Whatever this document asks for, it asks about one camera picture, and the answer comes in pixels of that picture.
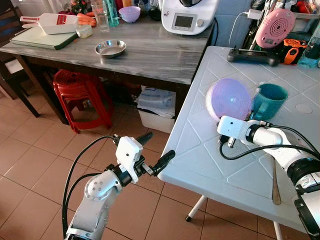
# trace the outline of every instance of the cutting board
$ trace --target cutting board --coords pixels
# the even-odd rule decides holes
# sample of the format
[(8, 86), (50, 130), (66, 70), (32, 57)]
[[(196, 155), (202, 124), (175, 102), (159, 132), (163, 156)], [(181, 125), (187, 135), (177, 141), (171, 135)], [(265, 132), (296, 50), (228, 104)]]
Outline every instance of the cutting board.
[(75, 32), (46, 35), (39, 26), (32, 27), (10, 39), (13, 44), (59, 50), (76, 39)]

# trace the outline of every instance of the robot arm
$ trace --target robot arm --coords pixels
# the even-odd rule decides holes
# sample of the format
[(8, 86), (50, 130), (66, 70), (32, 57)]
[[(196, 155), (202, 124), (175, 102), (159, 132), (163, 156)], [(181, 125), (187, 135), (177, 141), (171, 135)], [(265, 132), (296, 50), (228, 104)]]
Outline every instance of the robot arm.
[(100, 240), (108, 222), (109, 208), (122, 189), (130, 182), (135, 184), (144, 173), (157, 176), (167, 166), (175, 156), (173, 150), (163, 155), (154, 167), (144, 163), (142, 144), (151, 137), (152, 134), (137, 139), (114, 136), (118, 165), (109, 165), (106, 171), (87, 182), (82, 202), (69, 225), (65, 240)]
[[(217, 131), (228, 138), (228, 146), (234, 140), (246, 145), (291, 145), (286, 134), (268, 123), (257, 120), (242, 121), (223, 116)], [(301, 222), (312, 240), (320, 240), (320, 161), (313, 155), (294, 148), (266, 148), (281, 165), (295, 186), (298, 199), (294, 205)]]

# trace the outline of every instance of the white table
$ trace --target white table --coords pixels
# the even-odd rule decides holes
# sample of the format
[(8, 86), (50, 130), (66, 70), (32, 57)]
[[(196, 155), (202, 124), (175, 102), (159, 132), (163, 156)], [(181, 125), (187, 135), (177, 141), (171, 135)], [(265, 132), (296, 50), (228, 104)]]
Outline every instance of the white table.
[[(304, 232), (293, 204), (297, 197), (295, 189), (278, 164), (277, 180), (282, 204), (272, 202), (273, 174), (269, 155), (258, 151), (234, 161), (220, 156), (217, 123), (206, 110), (205, 96), (214, 82), (227, 77), (243, 83), (251, 96), (261, 82), (281, 85), (289, 96), (270, 122), (298, 130), (320, 149), (320, 69), (229, 63), (226, 61), (229, 50), (216, 46), (206, 49), (164, 149), (164, 153), (175, 150), (176, 157), (159, 178)], [(225, 154), (235, 156), (246, 150), (248, 147), (237, 140), (234, 149), (225, 148)]]

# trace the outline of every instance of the terracotta tile floor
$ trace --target terracotta tile floor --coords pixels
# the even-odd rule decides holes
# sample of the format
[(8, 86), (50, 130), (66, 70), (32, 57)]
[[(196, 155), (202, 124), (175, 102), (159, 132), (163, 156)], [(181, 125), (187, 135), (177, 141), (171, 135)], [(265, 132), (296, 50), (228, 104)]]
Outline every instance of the terracotta tile floor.
[[(35, 118), (20, 100), (0, 98), (0, 240), (62, 239), (61, 201), (65, 180), (77, 154), (103, 134), (145, 134), (137, 111), (116, 104), (113, 127), (97, 127), (75, 134), (60, 123), (43, 97), (30, 101), (41, 117)], [(76, 112), (80, 118), (96, 118), (92, 112)], [(154, 130), (143, 155), (154, 165), (169, 135)], [(101, 141), (85, 153), (76, 166), (73, 181), (87, 173), (103, 171), (116, 163), (116, 147)], [(85, 181), (74, 190), (69, 203), (71, 219), (83, 197)], [(185, 217), (200, 195), (141, 177), (119, 195), (109, 213), (103, 240), (272, 240), (273, 223), (265, 218), (208, 200), (193, 222)], [(285, 240), (307, 240), (305, 234), (282, 226)]]

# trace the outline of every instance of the metal bowl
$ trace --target metal bowl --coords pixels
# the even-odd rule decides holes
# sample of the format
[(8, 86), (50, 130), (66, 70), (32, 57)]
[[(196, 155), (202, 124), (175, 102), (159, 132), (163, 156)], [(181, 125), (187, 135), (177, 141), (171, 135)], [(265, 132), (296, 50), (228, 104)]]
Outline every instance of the metal bowl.
[(121, 40), (107, 40), (100, 42), (95, 47), (95, 52), (104, 58), (115, 58), (124, 53), (127, 45)]

